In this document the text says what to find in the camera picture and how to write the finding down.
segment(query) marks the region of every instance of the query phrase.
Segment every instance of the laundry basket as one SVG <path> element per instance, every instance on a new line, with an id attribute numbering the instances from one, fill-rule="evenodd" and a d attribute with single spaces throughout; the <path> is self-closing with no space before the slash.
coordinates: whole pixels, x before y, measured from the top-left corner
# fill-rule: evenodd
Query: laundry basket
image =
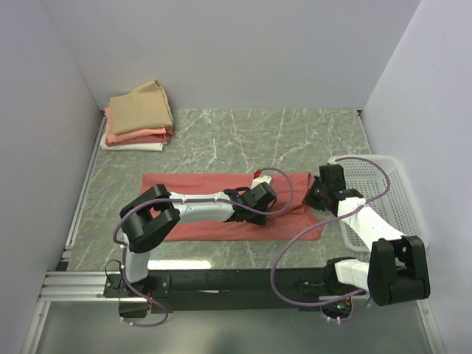
<path id="1" fill-rule="evenodd" d="M 360 160 L 342 160 L 333 156 L 329 164 L 338 163 L 344 168 L 344 177 L 347 188 L 354 188 L 365 198 L 373 197 L 385 190 L 385 178 L 382 173 L 368 162 Z M 417 202 L 406 175 L 397 159 L 382 155 L 353 155 L 364 157 L 379 164 L 390 177 L 390 191 L 382 198 L 369 205 L 390 225 L 400 230 L 405 236 L 418 236 L 423 240 L 425 247 L 429 244 L 426 226 L 421 217 Z M 339 221 L 346 247 L 354 251 L 369 251 L 361 238 L 345 222 Z"/>

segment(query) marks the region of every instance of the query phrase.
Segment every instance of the marble tabletop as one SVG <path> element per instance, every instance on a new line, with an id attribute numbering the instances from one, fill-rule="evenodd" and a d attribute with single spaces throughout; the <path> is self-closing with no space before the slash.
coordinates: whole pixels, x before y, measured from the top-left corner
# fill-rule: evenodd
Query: marble tabletop
<path id="1" fill-rule="evenodd" d="M 118 212 L 138 194 L 144 173 L 252 173 L 275 166 L 310 171 L 331 156 L 370 153 L 355 110 L 251 109 L 177 110 L 175 135 L 164 152 L 97 152 L 69 271 L 99 271 L 120 259 L 111 233 Z M 329 212 L 313 211 L 319 220 Z M 287 241 L 163 242 L 151 252 L 151 269 L 268 268 Z M 324 266 L 330 258 L 368 254 L 343 243 L 338 223 L 323 228 L 321 240 L 295 243 L 280 267 Z"/>

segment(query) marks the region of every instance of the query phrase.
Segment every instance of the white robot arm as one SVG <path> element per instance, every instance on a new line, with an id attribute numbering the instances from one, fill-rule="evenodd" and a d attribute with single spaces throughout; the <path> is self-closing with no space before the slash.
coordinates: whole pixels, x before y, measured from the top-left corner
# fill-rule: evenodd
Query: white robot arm
<path id="1" fill-rule="evenodd" d="M 359 235 L 371 252 L 368 263 L 351 257 L 328 260 L 322 285 L 326 292 L 339 294 L 346 285 L 352 285 L 369 292 L 380 306 L 427 298 L 430 287 L 421 239 L 405 236 L 391 227 L 365 205 L 366 199 L 358 191 L 348 190 L 341 165 L 321 166 L 319 171 L 320 177 L 315 177 L 304 203 L 314 209 L 330 210 L 338 218 L 349 214 L 343 222 Z M 122 230 L 128 248 L 124 272 L 129 283 L 148 277 L 150 251 L 175 225 L 199 221 L 244 221 L 263 225 L 266 215 L 254 211 L 267 212 L 276 197 L 270 176 L 258 176 L 250 188 L 224 190 L 212 195 L 168 192 L 161 184 L 150 188 L 120 212 L 121 218 L 128 215 Z M 161 199 L 161 202 L 153 203 L 155 199 Z M 149 207 L 131 212 L 145 204 Z M 155 218 L 150 213 L 151 207 L 159 212 Z M 404 267 L 398 267 L 396 260 Z"/>

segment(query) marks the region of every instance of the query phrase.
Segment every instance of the red cloth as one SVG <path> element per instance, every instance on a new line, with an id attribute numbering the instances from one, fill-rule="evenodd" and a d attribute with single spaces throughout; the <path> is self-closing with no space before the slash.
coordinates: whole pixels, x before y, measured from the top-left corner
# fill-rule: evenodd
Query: red cloth
<path id="1" fill-rule="evenodd" d="M 302 203 L 313 176 L 308 172 L 289 173 L 294 185 L 294 199 L 291 208 L 283 215 L 268 217 L 265 226 L 251 223 L 221 223 L 202 221 L 177 225 L 165 238 L 166 241 L 216 241 L 216 240 L 290 240 L 299 232 L 319 222 L 311 208 Z M 250 187 L 252 175 L 215 173 L 165 175 L 147 173 L 142 177 L 141 193 L 154 184 L 165 184 L 167 190 L 181 194 L 213 194 L 227 188 Z M 280 210 L 288 202 L 290 195 L 287 181 L 281 175 L 274 175 L 272 187 L 277 193 L 277 202 L 272 211 Z M 318 240 L 322 228 L 319 227 L 302 237 L 302 240 Z"/>

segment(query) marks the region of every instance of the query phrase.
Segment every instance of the tan towel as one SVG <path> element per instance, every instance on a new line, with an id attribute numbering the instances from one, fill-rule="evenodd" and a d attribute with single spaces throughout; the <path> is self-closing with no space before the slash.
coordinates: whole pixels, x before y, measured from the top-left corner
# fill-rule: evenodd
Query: tan towel
<path id="1" fill-rule="evenodd" d="M 112 132 L 115 135 L 138 129 L 172 126 L 172 114 L 164 88 L 157 81 L 136 87 L 129 94 L 112 97 Z"/>

